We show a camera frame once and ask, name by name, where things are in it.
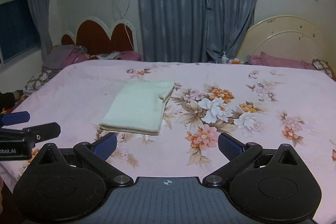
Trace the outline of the cream knit sweater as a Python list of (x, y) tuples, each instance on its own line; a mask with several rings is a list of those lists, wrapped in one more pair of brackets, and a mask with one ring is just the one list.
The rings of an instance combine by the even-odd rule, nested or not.
[(127, 80), (100, 120), (100, 128), (157, 136), (174, 85), (173, 81)]

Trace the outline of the pile of clothes left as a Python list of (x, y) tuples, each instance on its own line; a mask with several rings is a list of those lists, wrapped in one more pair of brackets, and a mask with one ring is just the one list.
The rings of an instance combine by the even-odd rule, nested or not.
[(42, 67), (52, 71), (61, 71), (69, 65), (87, 60), (89, 60), (88, 55), (78, 47), (74, 45), (58, 45), (43, 61)]

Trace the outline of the pink floral bed sheet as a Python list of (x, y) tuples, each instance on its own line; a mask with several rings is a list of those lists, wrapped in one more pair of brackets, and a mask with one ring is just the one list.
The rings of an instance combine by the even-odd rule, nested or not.
[(172, 81), (157, 136), (118, 132), (108, 163), (131, 177), (198, 176), (227, 162), (226, 132), (265, 148), (291, 144), (322, 190), (314, 216), (335, 221), (335, 82), (307, 69), (253, 65), (86, 61), (70, 65), (31, 94), (18, 111), (30, 126), (56, 122), (60, 148), (105, 135), (100, 125), (130, 81)]

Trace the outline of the white pump bottle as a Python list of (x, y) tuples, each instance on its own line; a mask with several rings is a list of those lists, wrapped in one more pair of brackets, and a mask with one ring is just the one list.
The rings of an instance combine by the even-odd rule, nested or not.
[(228, 59), (227, 59), (227, 56), (226, 56), (226, 53), (225, 53), (225, 52), (223, 52), (223, 54), (222, 54), (222, 57), (221, 57), (221, 63), (222, 63), (222, 64), (226, 64), (226, 63), (228, 63)]

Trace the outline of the magenta pillow right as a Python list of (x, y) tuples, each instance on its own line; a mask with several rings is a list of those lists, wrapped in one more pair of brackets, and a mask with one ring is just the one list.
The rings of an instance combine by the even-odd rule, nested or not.
[(296, 68), (296, 69), (309, 69), (315, 70), (313, 64), (300, 60), (284, 59), (268, 55), (265, 52), (260, 55), (250, 55), (248, 59), (249, 65), (261, 65), (267, 67), (282, 67), (282, 68)]

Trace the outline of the magenta pillow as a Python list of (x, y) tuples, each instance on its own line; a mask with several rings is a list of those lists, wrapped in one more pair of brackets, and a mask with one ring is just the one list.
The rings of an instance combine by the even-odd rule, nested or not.
[(123, 51), (117, 55), (118, 60), (141, 61), (142, 56), (135, 51)]
[(268, 55), (265, 52), (260, 55), (250, 55), (248, 59), (249, 65), (261, 65), (267, 67), (282, 67), (282, 68), (296, 68), (296, 69), (309, 69), (315, 70), (313, 64), (300, 60), (284, 59)]

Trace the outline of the magenta pillow left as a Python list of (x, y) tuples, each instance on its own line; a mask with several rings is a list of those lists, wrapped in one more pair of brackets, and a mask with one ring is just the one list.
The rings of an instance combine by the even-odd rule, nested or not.
[(142, 56), (135, 51), (123, 51), (117, 55), (118, 60), (141, 61)]

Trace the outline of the red heart headboard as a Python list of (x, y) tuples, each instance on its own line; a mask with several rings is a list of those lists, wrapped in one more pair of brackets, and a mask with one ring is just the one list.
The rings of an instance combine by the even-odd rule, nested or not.
[(130, 21), (116, 20), (111, 27), (108, 27), (94, 16), (85, 19), (75, 33), (67, 31), (62, 36), (60, 44), (83, 46), (89, 55), (138, 51), (136, 30)]

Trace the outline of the patterned cushion right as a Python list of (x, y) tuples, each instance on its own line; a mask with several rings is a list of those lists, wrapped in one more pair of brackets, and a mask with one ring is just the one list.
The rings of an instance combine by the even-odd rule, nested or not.
[(320, 72), (325, 73), (329, 76), (332, 80), (336, 80), (336, 75), (331, 66), (327, 61), (320, 60), (320, 59), (313, 59), (312, 61), (313, 66)]

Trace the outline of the cream round headboard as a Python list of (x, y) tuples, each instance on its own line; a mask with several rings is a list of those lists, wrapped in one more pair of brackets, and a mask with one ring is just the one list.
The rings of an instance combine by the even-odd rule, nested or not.
[(335, 63), (335, 46), (314, 23), (293, 15), (279, 15), (262, 20), (245, 34), (236, 57), (267, 55), (312, 62), (314, 59)]

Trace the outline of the blue grey curtain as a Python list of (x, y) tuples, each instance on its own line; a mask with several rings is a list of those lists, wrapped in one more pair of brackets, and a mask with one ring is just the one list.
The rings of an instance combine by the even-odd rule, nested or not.
[(257, 0), (139, 0), (146, 61), (219, 63), (233, 58)]

